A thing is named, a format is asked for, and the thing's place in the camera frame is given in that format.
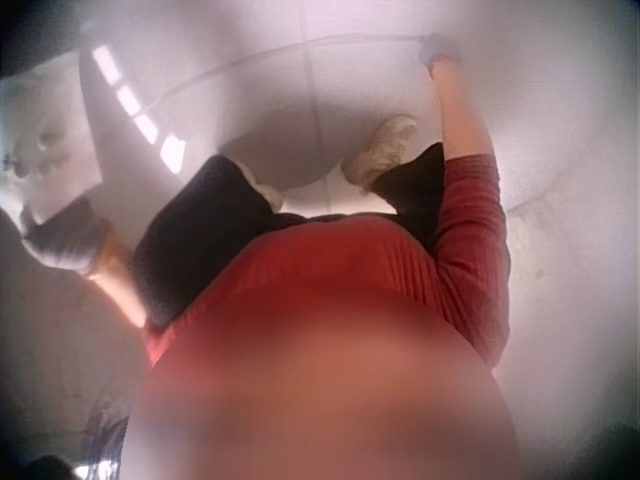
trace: floor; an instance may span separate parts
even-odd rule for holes
[[[417,39],[451,32],[501,171],[512,336],[496,377],[528,468],[566,466],[606,425],[637,423],[631,3],[118,0],[99,12],[84,19],[80,46],[104,178],[91,196],[130,245],[215,152],[288,190],[289,210],[388,209],[335,167],[392,114],[419,121],[408,159],[439,139]],[[100,48],[111,70],[96,61]],[[131,116],[123,86],[139,104]],[[1,225],[8,428],[26,457],[76,459],[89,419],[131,404],[140,345],[98,295],[35,265]]]

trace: person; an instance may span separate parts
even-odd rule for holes
[[[204,164],[133,253],[87,200],[40,226],[26,212],[32,254],[81,273],[143,332],[155,367],[140,412],[180,392],[171,412],[152,415],[175,432],[177,418],[193,426],[216,411],[224,455],[170,455],[174,467],[188,465],[182,478],[212,469],[240,479],[516,475],[490,371],[509,333],[496,158],[455,44],[429,36],[420,57],[442,143],[401,164],[416,122],[400,115],[342,166],[396,215],[277,213],[280,194],[223,156]],[[149,438],[131,433],[146,431],[144,417],[134,412],[127,438]],[[126,450],[123,465],[144,456]],[[170,478],[165,467],[155,474]]]

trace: shoe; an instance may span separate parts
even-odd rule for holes
[[[233,161],[233,163],[235,163],[236,166],[240,169],[242,175],[244,175],[244,178],[247,180],[247,182],[249,182],[249,185],[251,185],[256,192],[262,195],[264,199],[269,202],[273,213],[278,213],[280,210],[282,210],[282,205],[284,204],[284,194],[282,192],[279,192],[275,188],[269,185],[265,185],[264,183],[258,183],[256,181],[256,178],[253,176],[253,172],[251,172],[251,170],[249,170],[249,167],[247,167],[244,163],[236,161]]]
[[[366,152],[342,163],[342,173],[347,182],[370,192],[376,178],[402,163],[416,129],[417,122],[409,115],[387,120],[376,132]]]

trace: leg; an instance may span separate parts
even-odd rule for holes
[[[444,191],[442,143],[430,146],[414,161],[377,177],[371,191],[396,209],[389,218],[407,230],[427,251],[435,246]]]
[[[442,144],[436,143],[413,162],[401,164],[415,130],[415,120],[406,115],[386,121],[368,150],[342,169],[350,183],[379,195],[396,209],[397,215],[385,218],[431,250],[442,204],[444,156]]]
[[[153,220],[133,255],[149,320],[180,315],[273,216],[270,204],[224,157],[212,157]]]

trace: red shirt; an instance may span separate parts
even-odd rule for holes
[[[509,333],[509,266],[498,183],[492,156],[446,163],[433,256],[404,229],[377,216],[309,223],[256,238],[167,330],[147,327],[151,363],[194,319],[233,295],[264,285],[348,278],[431,308],[495,366]]]

